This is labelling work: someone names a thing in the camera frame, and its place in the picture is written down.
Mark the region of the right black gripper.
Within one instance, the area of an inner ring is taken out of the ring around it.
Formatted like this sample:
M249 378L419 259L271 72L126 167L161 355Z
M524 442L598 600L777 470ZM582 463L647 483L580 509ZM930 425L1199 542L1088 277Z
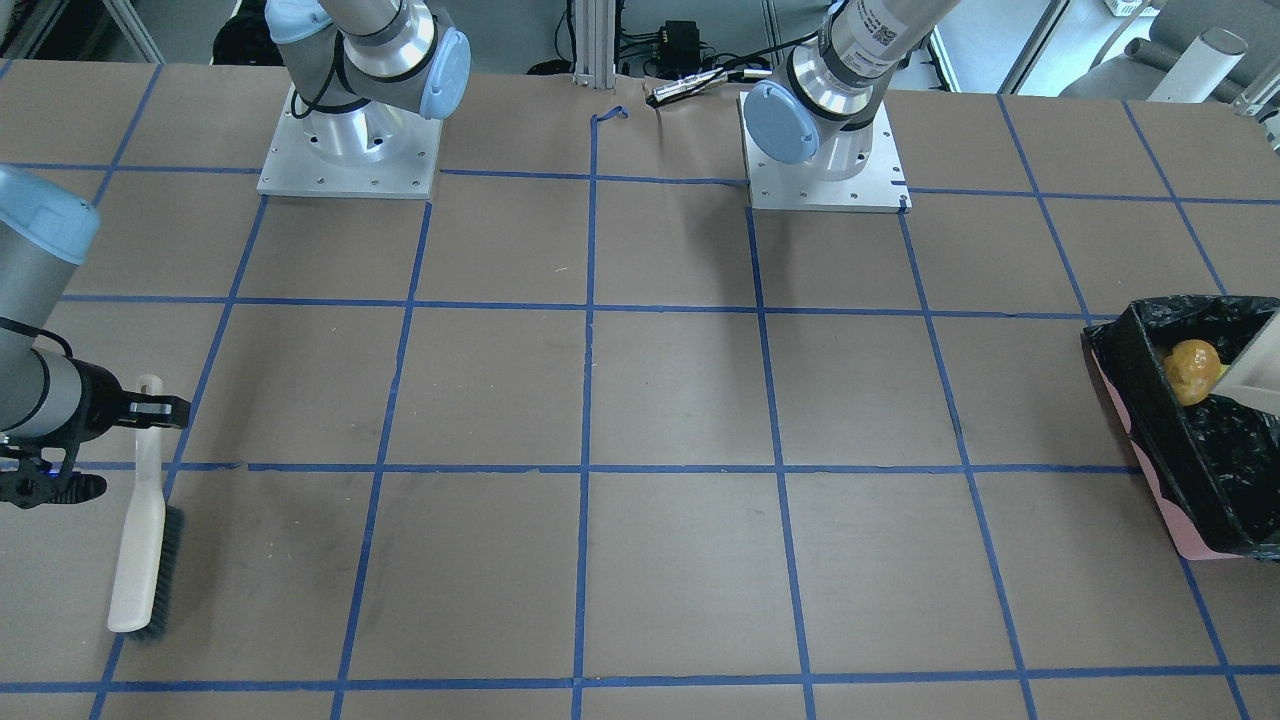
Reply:
M3 401L1 500L19 509L73 505L105 493L99 475L76 470L79 447L110 429L125 407L125 427L187 429L191 402L173 395L124 393L110 372L81 360L33 360L41 386L28 409Z

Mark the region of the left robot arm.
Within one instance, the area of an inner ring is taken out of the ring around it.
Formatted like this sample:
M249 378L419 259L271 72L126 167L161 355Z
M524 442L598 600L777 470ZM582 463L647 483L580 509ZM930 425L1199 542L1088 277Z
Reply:
M742 100L751 141L787 164L809 161L841 131L869 126L897 64L955 1L840 1L814 38L792 47Z

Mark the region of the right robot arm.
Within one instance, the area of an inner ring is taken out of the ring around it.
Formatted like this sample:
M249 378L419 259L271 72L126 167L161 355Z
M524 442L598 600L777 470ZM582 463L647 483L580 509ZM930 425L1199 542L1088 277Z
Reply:
M375 102L442 120L460 105L468 40L424 1L269 1L265 18L302 102L298 120L353 115ZM37 345L100 215L15 167L3 168L1 200L3 456L17 462L3 473L3 501L19 509L88 502L106 483L76 469L83 443L114 427L187 428L191 405L156 389L124 389L64 340L56 350Z

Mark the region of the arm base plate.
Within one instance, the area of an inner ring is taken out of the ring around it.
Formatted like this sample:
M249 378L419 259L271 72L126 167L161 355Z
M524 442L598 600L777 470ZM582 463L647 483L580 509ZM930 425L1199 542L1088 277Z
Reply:
M786 164L763 152L742 124L751 206L778 211L905 213L913 206L888 108L858 132L841 132L814 158Z
M257 191L266 196L429 200L443 122L380 102L293 117L285 92Z

